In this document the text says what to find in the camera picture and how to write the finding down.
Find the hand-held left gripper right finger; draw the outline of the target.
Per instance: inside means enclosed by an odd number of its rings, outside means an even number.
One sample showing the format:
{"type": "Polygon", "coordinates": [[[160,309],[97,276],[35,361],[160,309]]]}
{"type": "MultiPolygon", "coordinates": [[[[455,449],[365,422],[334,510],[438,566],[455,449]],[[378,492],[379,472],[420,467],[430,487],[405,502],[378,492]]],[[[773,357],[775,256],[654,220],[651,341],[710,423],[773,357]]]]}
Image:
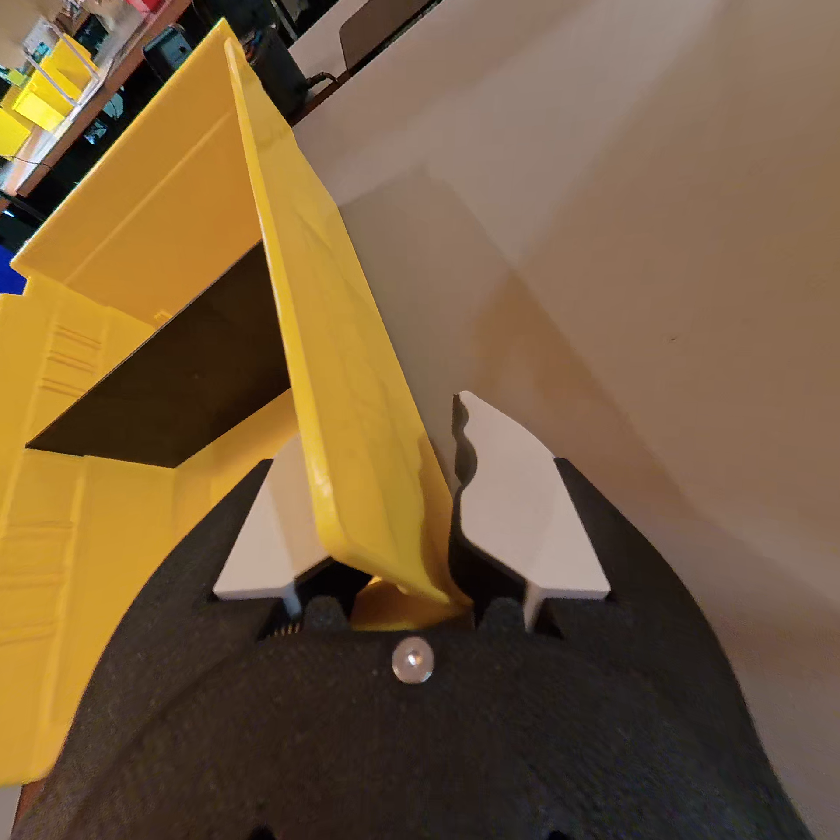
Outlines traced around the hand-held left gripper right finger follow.
{"type": "Polygon", "coordinates": [[[548,447],[473,392],[454,397],[453,437],[449,569],[478,613],[512,599],[530,631],[547,601],[605,600],[612,586],[548,447]]]}

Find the small yellow bin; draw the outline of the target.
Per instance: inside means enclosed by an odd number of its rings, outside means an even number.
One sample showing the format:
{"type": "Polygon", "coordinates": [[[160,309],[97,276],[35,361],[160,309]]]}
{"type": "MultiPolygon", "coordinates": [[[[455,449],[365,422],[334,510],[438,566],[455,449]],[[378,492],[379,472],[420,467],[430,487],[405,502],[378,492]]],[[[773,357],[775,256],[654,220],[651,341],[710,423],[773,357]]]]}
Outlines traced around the small yellow bin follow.
{"type": "Polygon", "coordinates": [[[4,159],[15,157],[31,135],[34,124],[15,110],[1,108],[1,148],[4,159]]]}
{"type": "Polygon", "coordinates": [[[54,133],[99,78],[99,68],[86,48],[63,35],[37,64],[34,74],[12,94],[8,108],[24,121],[54,133]]]}

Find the large yellow plastic bin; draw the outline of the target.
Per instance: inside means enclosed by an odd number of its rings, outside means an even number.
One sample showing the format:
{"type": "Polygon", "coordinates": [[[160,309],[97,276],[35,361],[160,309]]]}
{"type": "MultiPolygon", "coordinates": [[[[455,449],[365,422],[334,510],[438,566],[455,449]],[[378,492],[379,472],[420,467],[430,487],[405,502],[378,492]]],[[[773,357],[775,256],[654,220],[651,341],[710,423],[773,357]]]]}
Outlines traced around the large yellow plastic bin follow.
{"type": "Polygon", "coordinates": [[[175,546],[300,435],[331,560],[435,621],[452,500],[340,210],[221,20],[2,295],[2,786],[175,546]]]}

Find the black pole clamp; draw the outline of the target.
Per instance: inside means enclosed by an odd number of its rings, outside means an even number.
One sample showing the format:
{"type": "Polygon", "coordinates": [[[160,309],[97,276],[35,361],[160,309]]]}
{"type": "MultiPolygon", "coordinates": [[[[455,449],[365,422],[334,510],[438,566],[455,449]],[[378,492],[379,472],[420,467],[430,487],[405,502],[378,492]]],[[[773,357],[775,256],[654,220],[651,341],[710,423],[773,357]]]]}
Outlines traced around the black pole clamp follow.
{"type": "Polygon", "coordinates": [[[252,33],[245,53],[267,96],[287,121],[302,116],[314,88],[326,82],[339,84],[338,78],[327,71],[305,77],[272,27],[252,33]]]}

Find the long work table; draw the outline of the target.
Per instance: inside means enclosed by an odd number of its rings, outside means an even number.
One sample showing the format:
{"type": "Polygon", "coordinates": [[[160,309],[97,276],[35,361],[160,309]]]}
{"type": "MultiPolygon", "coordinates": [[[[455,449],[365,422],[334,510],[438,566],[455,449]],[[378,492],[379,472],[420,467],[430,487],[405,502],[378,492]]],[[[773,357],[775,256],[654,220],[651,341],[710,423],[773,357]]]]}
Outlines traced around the long work table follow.
{"type": "Polygon", "coordinates": [[[25,197],[84,133],[89,123],[141,64],[144,60],[144,47],[167,26],[176,23],[190,6],[189,1],[166,1],[150,14],[142,15],[130,8],[122,16],[100,52],[101,73],[88,84],[80,103],[74,105],[55,132],[37,128],[17,153],[17,158],[4,165],[2,211],[7,209],[10,197],[17,205],[22,205],[25,197]]]}

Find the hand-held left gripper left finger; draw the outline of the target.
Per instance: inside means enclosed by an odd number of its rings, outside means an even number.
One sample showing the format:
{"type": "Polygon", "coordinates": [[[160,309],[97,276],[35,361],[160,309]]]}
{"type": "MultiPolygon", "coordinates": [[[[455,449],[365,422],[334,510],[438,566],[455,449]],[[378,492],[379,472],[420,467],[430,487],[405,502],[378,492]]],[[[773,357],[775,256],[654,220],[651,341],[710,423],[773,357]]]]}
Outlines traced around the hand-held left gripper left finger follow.
{"type": "Polygon", "coordinates": [[[279,598],[288,617],[299,618],[298,583],[327,558],[301,436],[293,435],[273,458],[213,593],[221,601],[279,598]]]}

